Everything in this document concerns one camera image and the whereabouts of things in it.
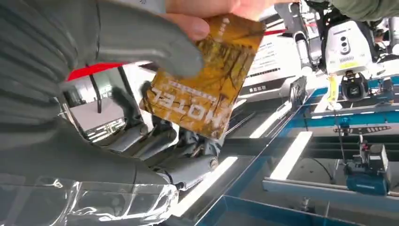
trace fluorescent light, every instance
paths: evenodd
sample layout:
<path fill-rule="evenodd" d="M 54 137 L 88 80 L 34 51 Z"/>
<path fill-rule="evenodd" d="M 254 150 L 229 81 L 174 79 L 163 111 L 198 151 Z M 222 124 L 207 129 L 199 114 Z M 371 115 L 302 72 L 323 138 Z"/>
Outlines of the fluorescent light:
<path fill-rule="evenodd" d="M 279 91 L 279 90 L 280 89 L 271 89 L 271 90 L 257 92 L 257 93 L 245 94 L 245 95 L 242 95 L 242 96 L 239 96 L 239 97 L 240 98 L 250 98 L 250 97 L 253 97 L 253 96 L 257 96 L 259 94 L 271 93 L 271 92 L 275 92 L 275 91 Z"/>
<path fill-rule="evenodd" d="M 249 138 L 260 138 L 263 133 L 279 118 L 283 117 L 289 110 L 291 110 L 292 103 L 286 102 L 284 107 L 273 113 L 266 121 L 264 121 Z"/>
<path fill-rule="evenodd" d="M 245 104 L 246 101 L 247 101 L 247 99 L 243 99 L 243 100 L 238 101 L 238 102 L 234 105 L 233 110 L 236 109 L 237 107 L 239 107 L 239 106 Z"/>
<path fill-rule="evenodd" d="M 107 131 L 103 131 L 103 132 L 101 132 L 101 133 L 97 133 L 96 135 L 94 135 L 94 136 L 92 136 L 92 137 L 89 137 L 89 139 L 93 139 L 93 138 L 99 137 L 99 136 L 104 135 L 104 134 L 106 134 L 106 133 L 107 133 Z"/>
<path fill-rule="evenodd" d="M 110 135 L 111 135 L 111 133 L 105 134 L 104 136 L 101 136 L 101 137 L 99 137 L 99 138 L 97 138 L 97 139 L 94 139 L 94 140 L 92 140 L 91 142 L 92 142 L 92 143 L 98 142 L 98 141 L 100 141 L 100 140 L 103 140 L 103 139 L 109 137 Z"/>
<path fill-rule="evenodd" d="M 320 102 L 317 104 L 316 109 L 314 109 L 315 113 L 321 113 L 324 112 L 327 109 L 328 106 L 328 97 L 329 97 L 329 93 L 327 92 L 320 100 Z"/>
<path fill-rule="evenodd" d="M 296 139 L 288 148 L 284 157 L 281 159 L 277 167 L 271 173 L 270 179 L 286 180 L 292 168 L 295 166 L 301 156 L 305 146 L 308 144 L 313 132 L 300 132 Z"/>
<path fill-rule="evenodd" d="M 233 163 L 237 157 L 227 157 L 213 172 L 199 183 L 188 195 L 186 195 L 173 209 L 172 214 L 181 217 Z"/>
<path fill-rule="evenodd" d="M 96 130 L 102 130 L 102 129 L 105 129 L 105 127 L 107 127 L 107 125 L 98 127 Z"/>

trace blue metal frame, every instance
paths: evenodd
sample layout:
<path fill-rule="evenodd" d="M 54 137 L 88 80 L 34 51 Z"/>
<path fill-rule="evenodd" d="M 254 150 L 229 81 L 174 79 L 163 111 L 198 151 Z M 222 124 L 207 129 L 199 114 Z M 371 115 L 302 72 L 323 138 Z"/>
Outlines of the blue metal frame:
<path fill-rule="evenodd" d="M 399 76 L 392 77 L 392 81 L 395 84 L 399 84 Z M 370 81 L 369 86 L 377 87 L 378 81 Z M 278 137 L 284 137 L 292 128 L 304 127 L 303 114 L 309 108 L 310 103 L 312 103 L 316 98 L 326 94 L 328 88 L 321 88 L 313 92 L 311 97 L 306 101 L 304 106 L 294 115 L 291 121 L 285 125 Z M 351 125 L 354 124 L 379 124 L 385 123 L 386 121 L 390 123 L 399 122 L 399 112 L 384 112 L 375 114 L 356 114 L 352 116 L 345 116 L 351 120 Z M 322 119 L 313 119 L 307 121 L 308 127 L 321 127 L 321 126 L 333 126 L 335 125 L 334 117 L 324 117 Z M 258 158 L 241 174 L 241 176 L 233 183 L 231 188 L 221 196 L 220 199 L 214 204 L 214 206 L 208 211 L 208 213 L 203 217 L 203 219 L 198 223 L 200 226 L 214 226 L 218 225 L 219 220 L 222 216 L 228 212 L 240 212 L 244 213 L 250 217 L 255 217 L 267 221 L 272 221 L 276 223 L 281 223 L 284 225 L 292 226 L 354 226 L 356 224 L 343 222 L 340 220 L 328 219 L 322 216 L 300 212 L 291 209 L 285 209 L 281 207 L 271 206 L 267 204 L 257 203 L 254 201 L 243 200 L 239 198 L 240 194 L 244 191 L 249 182 L 253 179 L 253 175 L 258 173 L 261 168 L 267 164 L 269 157 L 263 151 Z M 268 191 L 280 191 L 281 186 L 277 183 L 272 183 L 268 180 L 263 182 L 264 188 Z M 321 189 L 318 187 L 303 187 L 303 186 L 286 186 L 284 192 L 294 193 L 300 196 L 315 197 L 321 200 L 341 200 L 347 202 L 350 200 L 352 203 L 360 203 L 365 206 L 370 203 L 374 203 L 375 207 L 380 210 L 388 211 L 399 211 L 399 205 L 395 206 L 397 203 L 397 198 L 394 197 L 380 197 L 380 196 L 370 196 L 361 195 L 345 190 L 334 190 L 334 189 Z"/>

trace transparent plastic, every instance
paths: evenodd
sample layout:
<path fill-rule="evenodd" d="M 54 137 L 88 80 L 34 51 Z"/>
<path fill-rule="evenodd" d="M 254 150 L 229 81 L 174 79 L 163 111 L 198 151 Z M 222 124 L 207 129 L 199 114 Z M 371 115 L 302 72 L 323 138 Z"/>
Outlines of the transparent plastic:
<path fill-rule="evenodd" d="M 174 185 L 49 177 L 29 185 L 24 177 L 0 174 L 0 226 L 153 225 L 168 219 L 177 202 Z"/>

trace sleeve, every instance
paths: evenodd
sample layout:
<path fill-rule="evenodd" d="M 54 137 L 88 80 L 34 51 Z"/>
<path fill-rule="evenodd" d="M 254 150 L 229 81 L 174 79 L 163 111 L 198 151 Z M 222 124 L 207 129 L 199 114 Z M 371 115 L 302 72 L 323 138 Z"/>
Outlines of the sleeve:
<path fill-rule="evenodd" d="M 359 20 L 375 21 L 399 16 L 399 0 L 330 0 L 342 14 Z"/>

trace label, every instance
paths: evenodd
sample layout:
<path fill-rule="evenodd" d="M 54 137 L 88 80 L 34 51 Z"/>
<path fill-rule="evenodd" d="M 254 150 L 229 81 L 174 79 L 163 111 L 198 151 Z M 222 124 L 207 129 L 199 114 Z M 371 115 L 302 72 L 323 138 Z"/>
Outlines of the label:
<path fill-rule="evenodd" d="M 211 32 L 197 43 L 204 69 L 191 79 L 177 79 L 158 71 L 140 107 L 202 136 L 219 139 L 229 123 L 264 31 L 262 23 L 235 15 L 206 21 Z"/>

